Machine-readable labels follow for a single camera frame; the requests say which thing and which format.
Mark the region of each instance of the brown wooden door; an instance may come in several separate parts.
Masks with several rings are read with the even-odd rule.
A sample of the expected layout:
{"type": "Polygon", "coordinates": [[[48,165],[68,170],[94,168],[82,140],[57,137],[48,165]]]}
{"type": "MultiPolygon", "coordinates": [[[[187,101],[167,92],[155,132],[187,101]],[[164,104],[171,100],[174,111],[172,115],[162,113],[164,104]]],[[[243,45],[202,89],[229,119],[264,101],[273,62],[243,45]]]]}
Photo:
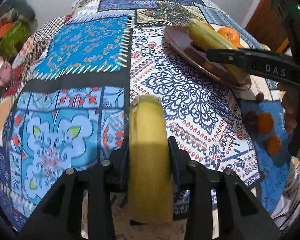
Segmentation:
{"type": "Polygon", "coordinates": [[[280,20],[271,9],[271,0],[261,0],[246,30],[259,42],[276,51],[287,38],[286,31],[281,27],[280,20]]]}

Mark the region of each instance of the human hand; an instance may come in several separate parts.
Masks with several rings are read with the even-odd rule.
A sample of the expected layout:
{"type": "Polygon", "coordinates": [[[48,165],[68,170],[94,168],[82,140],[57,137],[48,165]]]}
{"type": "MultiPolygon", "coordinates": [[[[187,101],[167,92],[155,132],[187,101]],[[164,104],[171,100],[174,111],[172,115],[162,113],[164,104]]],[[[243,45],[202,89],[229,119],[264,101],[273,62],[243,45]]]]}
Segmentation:
{"type": "MultiPolygon", "coordinates": [[[[280,91],[286,91],[284,83],[278,83],[277,89],[280,91]]],[[[284,127],[287,133],[293,133],[294,129],[297,127],[297,121],[293,117],[293,107],[289,102],[287,93],[284,94],[281,102],[282,107],[285,109],[284,113],[284,127]]]]}

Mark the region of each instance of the pink object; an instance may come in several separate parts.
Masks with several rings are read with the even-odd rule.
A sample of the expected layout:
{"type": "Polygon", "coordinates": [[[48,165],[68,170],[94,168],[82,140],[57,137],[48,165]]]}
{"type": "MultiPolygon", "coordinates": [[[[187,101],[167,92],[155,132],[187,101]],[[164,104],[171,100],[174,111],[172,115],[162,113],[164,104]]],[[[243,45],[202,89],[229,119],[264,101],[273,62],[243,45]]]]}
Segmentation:
{"type": "Polygon", "coordinates": [[[11,64],[0,56],[0,86],[8,87],[11,78],[11,64]]]}

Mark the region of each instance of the metal screw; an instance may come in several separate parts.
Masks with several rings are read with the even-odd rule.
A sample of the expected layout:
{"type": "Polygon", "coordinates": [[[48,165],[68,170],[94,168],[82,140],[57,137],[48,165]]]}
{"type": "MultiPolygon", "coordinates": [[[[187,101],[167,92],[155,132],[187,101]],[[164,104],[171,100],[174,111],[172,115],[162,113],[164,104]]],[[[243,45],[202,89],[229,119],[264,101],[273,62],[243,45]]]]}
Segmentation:
{"type": "Polygon", "coordinates": [[[109,161],[109,160],[103,160],[102,162],[101,162],[101,165],[102,166],[109,166],[111,164],[111,161],[109,161]]]}
{"type": "Polygon", "coordinates": [[[194,160],[189,161],[188,164],[189,164],[190,167],[196,167],[196,166],[198,166],[198,162],[194,161],[194,160]]]}
{"type": "Polygon", "coordinates": [[[230,168],[226,168],[226,169],[225,169],[225,173],[226,173],[227,175],[231,176],[231,175],[233,174],[233,170],[230,169],[230,168]]]}
{"type": "Polygon", "coordinates": [[[71,175],[74,173],[74,168],[66,169],[66,174],[71,175]]]}

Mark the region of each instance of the table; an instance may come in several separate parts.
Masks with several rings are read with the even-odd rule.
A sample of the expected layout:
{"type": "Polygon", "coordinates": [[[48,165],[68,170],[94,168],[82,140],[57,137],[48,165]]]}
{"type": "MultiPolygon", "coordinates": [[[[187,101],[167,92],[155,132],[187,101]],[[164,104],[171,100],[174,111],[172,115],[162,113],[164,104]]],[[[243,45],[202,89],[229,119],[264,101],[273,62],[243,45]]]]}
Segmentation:
{"type": "MultiPolygon", "coordinates": [[[[19,79],[0,134],[0,205],[17,230],[66,168],[91,168],[124,145],[129,101],[148,93],[161,97],[167,134],[192,159],[218,171],[232,168],[270,215],[287,213],[275,209],[288,190],[291,200],[300,197],[300,166],[287,152],[280,92],[255,76],[249,91],[231,90],[185,62],[163,31],[191,18],[234,28],[249,47],[263,48],[210,0],[78,0],[72,15],[28,39],[13,62],[19,79]],[[261,104],[254,101],[258,92],[265,95],[261,104]],[[264,136],[245,126],[242,115],[250,109],[273,114],[282,140],[276,156],[266,153],[264,136]]],[[[182,239],[189,192],[175,192],[174,200],[180,220],[130,227],[126,196],[113,194],[117,238],[182,239]]],[[[213,190],[212,202],[216,237],[213,190]]]]}

